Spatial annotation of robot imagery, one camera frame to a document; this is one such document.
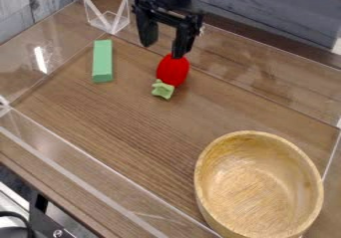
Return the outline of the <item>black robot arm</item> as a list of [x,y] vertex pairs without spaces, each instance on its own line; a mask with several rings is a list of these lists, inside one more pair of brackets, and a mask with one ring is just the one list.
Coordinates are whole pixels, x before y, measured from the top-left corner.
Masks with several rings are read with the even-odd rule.
[[203,13],[191,9],[191,0],[135,0],[132,11],[144,47],[150,47],[159,39],[159,24],[175,28],[171,57],[180,59],[191,50],[203,24]]

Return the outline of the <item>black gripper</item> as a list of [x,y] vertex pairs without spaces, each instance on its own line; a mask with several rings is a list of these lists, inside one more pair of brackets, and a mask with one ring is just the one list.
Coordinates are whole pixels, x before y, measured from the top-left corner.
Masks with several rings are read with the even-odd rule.
[[180,59],[191,50],[195,37],[202,32],[203,12],[186,7],[163,7],[155,0],[135,0],[132,11],[136,16],[140,42],[148,47],[159,39],[159,24],[175,28],[171,57]]

